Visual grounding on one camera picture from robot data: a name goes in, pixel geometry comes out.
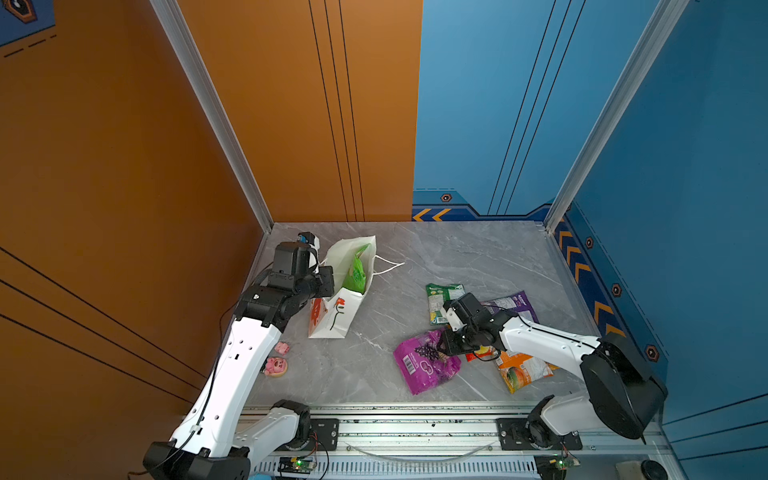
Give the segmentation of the orange white snack bag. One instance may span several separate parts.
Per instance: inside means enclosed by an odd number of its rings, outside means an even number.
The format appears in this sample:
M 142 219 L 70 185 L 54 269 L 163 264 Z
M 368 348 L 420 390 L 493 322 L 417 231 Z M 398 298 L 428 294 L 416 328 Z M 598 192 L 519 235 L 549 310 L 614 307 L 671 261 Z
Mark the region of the orange white snack bag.
M 510 394 L 553 375 L 547 362 L 527 354 L 502 352 L 495 363 Z

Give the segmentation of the white paper bag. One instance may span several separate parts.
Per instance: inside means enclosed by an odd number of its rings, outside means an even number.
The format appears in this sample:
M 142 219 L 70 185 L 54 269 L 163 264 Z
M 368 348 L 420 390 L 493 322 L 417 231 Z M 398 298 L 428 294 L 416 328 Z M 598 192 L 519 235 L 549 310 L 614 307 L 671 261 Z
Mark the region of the white paper bag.
M 367 274 L 364 294 L 351 292 L 342 287 L 350 263 L 350 253 L 360 246 L 369 247 L 362 255 Z M 322 262 L 333 268 L 334 294 L 315 299 L 310 310 L 308 337 L 310 339 L 343 339 L 347 336 L 360 307 L 371 290 L 373 278 L 386 274 L 403 262 L 387 260 L 377 253 L 375 236 L 339 240 L 333 244 Z

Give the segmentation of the magenta grape snack bag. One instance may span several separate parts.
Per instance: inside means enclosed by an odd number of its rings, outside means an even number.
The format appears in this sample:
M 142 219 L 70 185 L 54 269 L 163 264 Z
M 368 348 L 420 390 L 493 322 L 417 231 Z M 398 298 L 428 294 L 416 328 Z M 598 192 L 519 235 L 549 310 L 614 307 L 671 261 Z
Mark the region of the magenta grape snack bag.
M 431 330 L 399 344 L 394 360 L 412 395 L 419 395 L 452 380 L 461 369 L 458 357 L 440 352 L 443 330 Z

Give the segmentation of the green snack bag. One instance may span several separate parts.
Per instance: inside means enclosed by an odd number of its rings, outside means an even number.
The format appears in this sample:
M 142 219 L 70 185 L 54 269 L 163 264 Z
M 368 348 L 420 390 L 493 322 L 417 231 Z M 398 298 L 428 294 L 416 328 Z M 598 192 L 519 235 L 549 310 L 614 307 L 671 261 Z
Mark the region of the green snack bag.
M 369 245 L 364 244 L 350 253 L 350 263 L 342 287 L 351 292 L 364 294 L 366 291 L 367 274 L 362 255 Z

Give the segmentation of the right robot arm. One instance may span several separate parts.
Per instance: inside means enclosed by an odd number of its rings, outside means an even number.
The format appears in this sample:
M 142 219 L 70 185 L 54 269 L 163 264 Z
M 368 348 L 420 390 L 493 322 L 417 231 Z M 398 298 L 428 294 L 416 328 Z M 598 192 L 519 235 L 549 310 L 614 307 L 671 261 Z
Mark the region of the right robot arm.
M 441 307 L 449 327 L 437 350 L 447 356 L 482 347 L 522 353 L 553 364 L 585 385 L 581 393 L 549 395 L 528 414 L 528 441 L 549 449 L 569 434 L 606 427 L 641 439 L 668 396 L 664 382 L 626 337 L 611 332 L 585 336 L 537 324 L 513 309 L 493 313 L 467 293 Z

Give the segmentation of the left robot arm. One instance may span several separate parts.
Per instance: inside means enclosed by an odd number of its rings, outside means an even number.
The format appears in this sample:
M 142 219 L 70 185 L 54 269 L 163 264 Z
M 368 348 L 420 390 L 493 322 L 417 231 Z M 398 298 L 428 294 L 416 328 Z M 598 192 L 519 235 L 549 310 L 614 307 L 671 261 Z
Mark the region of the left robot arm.
M 245 402 L 289 320 L 334 292 L 333 269 L 318 259 L 319 240 L 302 232 L 282 242 L 234 305 L 228 336 L 198 399 L 170 440 L 152 443 L 143 459 L 154 479 L 247 479 L 254 464 L 309 436 L 310 409 L 282 400 L 242 435 Z

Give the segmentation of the red yellow snack packet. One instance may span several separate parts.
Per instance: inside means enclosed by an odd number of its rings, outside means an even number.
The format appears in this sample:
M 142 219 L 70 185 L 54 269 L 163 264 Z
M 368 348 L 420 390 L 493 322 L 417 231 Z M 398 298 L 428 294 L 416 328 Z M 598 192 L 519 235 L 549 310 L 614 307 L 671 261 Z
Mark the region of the red yellow snack packet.
M 480 349 L 465 355 L 465 358 L 468 362 L 472 362 L 474 360 L 480 360 L 483 362 L 495 362 L 498 357 L 499 352 L 493 347 L 481 347 Z

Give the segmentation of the green white snack packet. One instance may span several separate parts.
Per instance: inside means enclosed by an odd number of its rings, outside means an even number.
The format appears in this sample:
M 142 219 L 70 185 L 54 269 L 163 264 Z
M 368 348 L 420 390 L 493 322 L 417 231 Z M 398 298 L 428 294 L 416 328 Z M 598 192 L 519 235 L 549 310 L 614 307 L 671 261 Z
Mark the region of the green white snack packet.
M 430 283 L 426 286 L 429 322 L 431 325 L 444 325 L 448 320 L 441 313 L 446 302 L 460 298 L 465 294 L 463 284 L 439 285 Z

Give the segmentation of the purple snack packet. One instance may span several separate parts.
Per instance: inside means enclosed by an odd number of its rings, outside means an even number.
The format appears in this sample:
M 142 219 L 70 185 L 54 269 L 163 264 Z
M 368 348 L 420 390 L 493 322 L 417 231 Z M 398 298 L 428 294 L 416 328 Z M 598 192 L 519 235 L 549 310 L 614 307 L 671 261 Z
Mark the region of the purple snack packet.
M 481 301 L 481 304 L 492 314 L 512 309 L 519 313 L 526 321 L 539 323 L 538 316 L 524 291 L 493 300 L 484 300 Z

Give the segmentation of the pink pig toy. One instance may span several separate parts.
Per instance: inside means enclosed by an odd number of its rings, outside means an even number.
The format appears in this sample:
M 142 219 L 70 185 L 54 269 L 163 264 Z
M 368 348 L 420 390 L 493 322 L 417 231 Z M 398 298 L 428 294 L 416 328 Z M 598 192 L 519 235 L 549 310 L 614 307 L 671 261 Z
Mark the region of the pink pig toy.
M 288 370 L 288 362 L 285 358 L 269 357 L 266 359 L 261 372 L 267 377 L 278 378 Z

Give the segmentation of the green circuit board right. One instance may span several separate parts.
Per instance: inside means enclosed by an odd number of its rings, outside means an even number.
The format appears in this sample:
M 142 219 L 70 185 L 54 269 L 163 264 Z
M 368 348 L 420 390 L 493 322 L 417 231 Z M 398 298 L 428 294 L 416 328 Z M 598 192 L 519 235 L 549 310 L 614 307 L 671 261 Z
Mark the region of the green circuit board right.
M 534 460 L 542 480 L 566 480 L 568 473 L 581 465 L 580 460 L 572 456 L 536 456 Z

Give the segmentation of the green circuit board left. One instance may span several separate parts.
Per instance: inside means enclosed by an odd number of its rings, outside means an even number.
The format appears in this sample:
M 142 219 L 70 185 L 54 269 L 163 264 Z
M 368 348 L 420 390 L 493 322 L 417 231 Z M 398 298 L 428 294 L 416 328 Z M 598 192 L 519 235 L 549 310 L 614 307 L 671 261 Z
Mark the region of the green circuit board left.
M 317 462 L 314 457 L 280 457 L 277 473 L 280 477 L 308 477 L 315 472 Z

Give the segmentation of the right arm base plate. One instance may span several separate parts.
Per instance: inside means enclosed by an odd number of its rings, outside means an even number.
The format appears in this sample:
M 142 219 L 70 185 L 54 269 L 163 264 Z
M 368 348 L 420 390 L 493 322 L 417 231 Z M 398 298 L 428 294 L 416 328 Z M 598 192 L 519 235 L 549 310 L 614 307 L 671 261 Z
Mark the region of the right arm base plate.
M 503 451 L 579 451 L 583 449 L 577 432 L 557 436 L 548 430 L 531 425 L 523 418 L 498 418 L 495 420 L 497 437 Z

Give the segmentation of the aluminium frame rail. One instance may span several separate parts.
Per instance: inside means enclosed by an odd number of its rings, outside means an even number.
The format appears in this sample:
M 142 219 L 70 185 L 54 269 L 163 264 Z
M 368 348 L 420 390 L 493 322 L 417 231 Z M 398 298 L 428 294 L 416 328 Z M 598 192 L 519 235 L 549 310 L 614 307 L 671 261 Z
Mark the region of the aluminium frame rail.
M 669 479 L 685 473 L 661 427 L 652 422 L 640 440 L 618 436 L 601 427 L 577 432 L 579 451 L 503 451 L 497 437 L 498 418 L 526 419 L 532 403 L 358 403 L 322 405 L 312 418 L 338 418 L 337 449 L 276 450 L 254 464 L 254 473 L 280 477 L 280 457 L 314 457 L 317 468 L 301 479 L 541 479 L 536 456 L 575 457 L 581 465 L 567 479 L 617 479 L 623 467 L 655 460 Z

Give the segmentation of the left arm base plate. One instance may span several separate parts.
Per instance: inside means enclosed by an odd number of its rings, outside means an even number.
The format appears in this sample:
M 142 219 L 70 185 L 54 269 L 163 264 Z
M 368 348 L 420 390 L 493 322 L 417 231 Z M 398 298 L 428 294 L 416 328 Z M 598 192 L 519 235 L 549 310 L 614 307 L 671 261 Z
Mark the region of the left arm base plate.
M 338 418 L 312 418 L 308 427 L 301 427 L 290 442 L 280 445 L 276 452 L 310 451 L 320 447 L 323 451 L 335 451 L 339 440 L 340 421 Z

